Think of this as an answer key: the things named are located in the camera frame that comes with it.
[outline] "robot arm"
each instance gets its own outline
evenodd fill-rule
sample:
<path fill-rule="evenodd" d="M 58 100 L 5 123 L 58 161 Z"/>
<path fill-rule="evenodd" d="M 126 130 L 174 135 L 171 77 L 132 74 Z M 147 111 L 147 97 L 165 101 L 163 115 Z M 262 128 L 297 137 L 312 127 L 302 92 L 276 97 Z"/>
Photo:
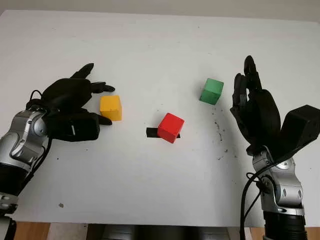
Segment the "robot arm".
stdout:
<path fill-rule="evenodd" d="M 92 93 L 115 90 L 105 82 L 86 79 L 93 67 L 89 63 L 70 78 L 57 80 L 40 99 L 31 95 L 26 109 L 14 116 L 9 131 L 0 139 L 0 239 L 13 239 L 16 224 L 4 215 L 16 210 L 18 195 L 45 160 L 52 139 L 96 140 L 100 125 L 112 124 L 82 108 Z"/>
<path fill-rule="evenodd" d="M 306 240 L 303 189 L 295 175 L 293 155 L 317 139 L 320 110 L 305 105 L 290 111 L 281 127 L 276 103 L 262 89 L 251 56 L 244 62 L 244 75 L 234 80 L 230 109 L 244 138 L 250 143 L 256 171 L 244 187 L 241 200 L 240 239 L 245 239 L 245 200 L 250 184 L 259 179 L 261 205 L 265 219 L 265 240 Z"/>

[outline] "toy block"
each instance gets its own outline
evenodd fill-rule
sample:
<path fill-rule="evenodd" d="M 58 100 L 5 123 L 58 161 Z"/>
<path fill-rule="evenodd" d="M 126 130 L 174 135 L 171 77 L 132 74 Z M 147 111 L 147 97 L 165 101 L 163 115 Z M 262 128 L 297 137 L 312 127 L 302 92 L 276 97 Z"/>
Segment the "toy block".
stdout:
<path fill-rule="evenodd" d="M 221 96 L 224 83 L 208 78 L 205 82 L 200 101 L 215 105 Z"/>
<path fill-rule="evenodd" d="M 167 113 L 158 126 L 157 134 L 160 138 L 174 143 L 178 134 L 180 133 L 184 120 L 171 113 Z"/>
<path fill-rule="evenodd" d="M 102 96 L 100 98 L 100 113 L 111 121 L 121 121 L 122 106 L 120 97 L 118 95 Z"/>

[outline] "gray wall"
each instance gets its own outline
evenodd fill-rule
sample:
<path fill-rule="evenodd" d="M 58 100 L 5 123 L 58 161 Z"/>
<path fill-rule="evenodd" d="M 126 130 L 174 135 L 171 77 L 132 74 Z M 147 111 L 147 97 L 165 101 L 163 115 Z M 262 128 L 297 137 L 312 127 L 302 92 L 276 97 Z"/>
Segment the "gray wall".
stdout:
<path fill-rule="evenodd" d="M 320 22 L 320 0 L 0 0 L 5 9 L 249 17 Z"/>

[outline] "red cube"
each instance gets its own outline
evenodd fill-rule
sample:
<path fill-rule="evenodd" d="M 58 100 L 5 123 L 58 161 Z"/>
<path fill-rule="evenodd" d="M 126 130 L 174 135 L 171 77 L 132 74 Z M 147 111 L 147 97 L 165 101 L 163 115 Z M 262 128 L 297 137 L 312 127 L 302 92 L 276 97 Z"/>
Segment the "red cube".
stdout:
<path fill-rule="evenodd" d="M 173 144 L 180 133 L 184 122 L 185 120 L 180 117 L 167 113 L 158 126 L 157 134 L 160 138 Z"/>

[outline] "yellow cube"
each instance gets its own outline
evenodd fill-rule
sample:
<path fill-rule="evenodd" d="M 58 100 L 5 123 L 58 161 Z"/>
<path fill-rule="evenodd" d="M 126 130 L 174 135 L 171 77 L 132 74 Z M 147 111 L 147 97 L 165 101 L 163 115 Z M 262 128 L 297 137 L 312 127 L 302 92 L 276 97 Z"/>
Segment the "yellow cube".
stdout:
<path fill-rule="evenodd" d="M 100 112 L 102 116 L 111 121 L 121 121 L 122 106 L 120 97 L 118 95 L 102 96 L 100 98 Z"/>

